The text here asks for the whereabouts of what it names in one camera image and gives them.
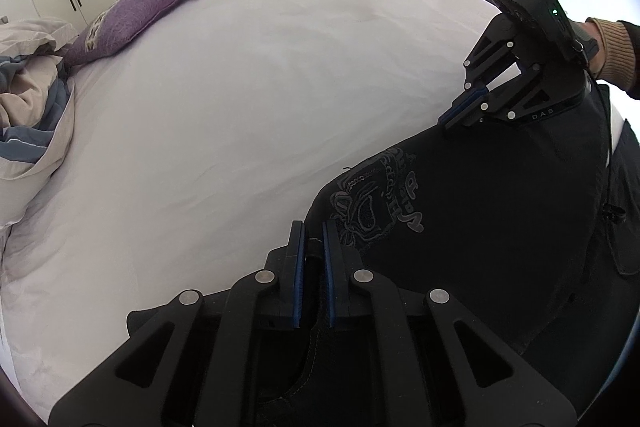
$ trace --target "hand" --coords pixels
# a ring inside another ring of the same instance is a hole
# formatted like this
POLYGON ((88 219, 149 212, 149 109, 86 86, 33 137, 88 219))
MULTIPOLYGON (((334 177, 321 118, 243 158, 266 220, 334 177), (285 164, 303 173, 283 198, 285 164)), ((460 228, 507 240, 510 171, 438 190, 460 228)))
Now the hand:
POLYGON ((589 69, 594 75, 602 71, 604 62, 607 58, 606 51, 604 49, 604 43, 602 42, 602 35, 595 22, 578 22, 578 24, 585 30, 591 37, 596 39, 598 43, 598 53, 589 61, 589 69))

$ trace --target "pillow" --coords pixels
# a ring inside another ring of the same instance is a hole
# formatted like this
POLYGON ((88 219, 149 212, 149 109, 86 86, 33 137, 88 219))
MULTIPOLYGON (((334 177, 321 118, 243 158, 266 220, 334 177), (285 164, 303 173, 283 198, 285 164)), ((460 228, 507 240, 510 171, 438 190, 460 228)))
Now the pillow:
POLYGON ((58 51, 76 36, 78 31, 72 24, 54 17, 9 22, 0 25, 0 55, 33 55, 44 44, 58 51))
POLYGON ((181 0, 117 0, 84 29, 65 55, 68 66, 110 57, 181 0))

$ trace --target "graphic print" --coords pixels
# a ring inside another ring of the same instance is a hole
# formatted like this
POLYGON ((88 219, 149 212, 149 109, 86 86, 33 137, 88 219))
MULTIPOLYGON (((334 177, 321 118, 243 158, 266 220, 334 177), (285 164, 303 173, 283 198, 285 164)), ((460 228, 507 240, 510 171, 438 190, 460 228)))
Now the graphic print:
POLYGON ((340 176, 330 197, 340 242, 367 250, 399 221, 414 232, 424 230, 414 208, 418 182, 411 170, 415 155, 391 147, 340 176))

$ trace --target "mattress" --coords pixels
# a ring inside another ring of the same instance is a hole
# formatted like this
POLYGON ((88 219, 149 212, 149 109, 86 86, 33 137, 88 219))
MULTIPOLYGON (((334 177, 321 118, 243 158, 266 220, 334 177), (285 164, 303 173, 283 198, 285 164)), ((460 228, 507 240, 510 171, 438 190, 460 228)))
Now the mattress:
POLYGON ((68 155, 2 262, 26 401, 47 419, 127 339, 130 311, 262 267, 327 182, 435 124, 496 13, 482 0, 189 0, 81 68, 68 155))

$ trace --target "black electronic device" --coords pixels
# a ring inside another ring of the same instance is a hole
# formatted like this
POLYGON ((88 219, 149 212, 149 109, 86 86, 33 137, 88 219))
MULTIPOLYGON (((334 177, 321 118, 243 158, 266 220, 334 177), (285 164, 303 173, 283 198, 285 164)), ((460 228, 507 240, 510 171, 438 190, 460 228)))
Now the black electronic device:
POLYGON ((255 426, 260 400, 284 391, 305 360, 305 315, 317 310, 303 286, 323 299, 328 328, 370 330, 370 388, 353 390, 370 427, 577 424, 572 404, 446 289, 399 289, 340 245, 335 221, 323 232, 319 245, 295 221, 288 246, 230 290, 186 290, 132 312, 130 339, 55 404, 49 427, 255 426), (466 346, 471 337, 481 351, 466 346))
POLYGON ((590 89, 586 73, 598 43, 569 20, 558 0, 486 0, 495 16, 466 58, 463 93, 439 119, 450 131, 488 120, 511 124, 552 117, 577 106, 590 89), (512 64, 520 74, 488 85, 512 64))

